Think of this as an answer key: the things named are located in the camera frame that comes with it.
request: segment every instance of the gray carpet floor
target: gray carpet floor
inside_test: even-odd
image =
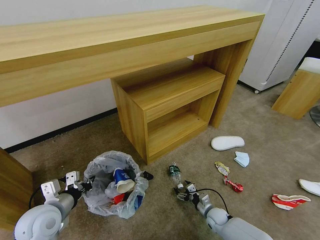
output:
[[[295,120],[271,110],[284,87],[285,84],[281,84],[256,95],[237,85],[218,129],[210,126],[148,166],[122,133],[117,114],[12,155],[33,172],[35,187],[72,170],[83,173],[91,160],[110,150],[132,155],[142,170],[154,175],[142,206],[128,220],[92,214],[81,199],[61,234],[63,240],[220,239],[210,231],[191,203],[176,199],[172,190],[174,184],[168,176],[168,166],[172,162],[180,167],[183,179],[195,182],[198,188],[219,191],[231,215],[254,224],[274,240],[316,240],[320,236],[320,197],[301,189],[297,180],[320,181],[320,128],[309,114]],[[219,135],[241,136],[246,145],[215,151],[210,141]],[[249,153],[247,168],[233,160],[235,151]],[[223,184],[215,161],[230,167],[229,177],[244,186],[242,193]],[[312,201],[285,211],[271,202],[273,193],[305,195]],[[217,195],[211,192],[209,195],[214,205],[223,207]],[[41,200],[39,194],[36,201],[41,203]],[[12,239],[10,232],[2,230],[0,234],[1,239]]]

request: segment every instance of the red and white wrapper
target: red and white wrapper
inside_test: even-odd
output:
[[[305,202],[311,202],[310,198],[301,195],[286,196],[273,194],[271,200],[274,205],[284,210],[291,210]]]

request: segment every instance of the trash bag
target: trash bag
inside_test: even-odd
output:
[[[105,190],[114,181],[113,171],[116,167],[132,169],[136,177],[134,179],[134,190],[127,201],[112,205],[113,200],[107,197]],[[133,216],[141,205],[145,190],[149,186],[148,180],[140,177],[140,174],[138,164],[128,154],[109,151],[97,156],[84,171],[84,182],[95,176],[92,191],[86,192],[83,196],[85,203],[88,205],[88,211],[102,216],[117,215],[125,219]]]

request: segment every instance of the green bottle label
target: green bottle label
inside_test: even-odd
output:
[[[176,174],[180,173],[180,169],[176,165],[169,166],[169,170],[170,170],[171,175],[176,175]]]

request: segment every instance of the desk leg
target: desk leg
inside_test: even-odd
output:
[[[217,128],[251,50],[254,39],[218,48],[194,56],[194,61],[226,75],[210,124]]]
[[[12,231],[28,210],[33,192],[32,175],[21,163],[0,148],[0,228]]]

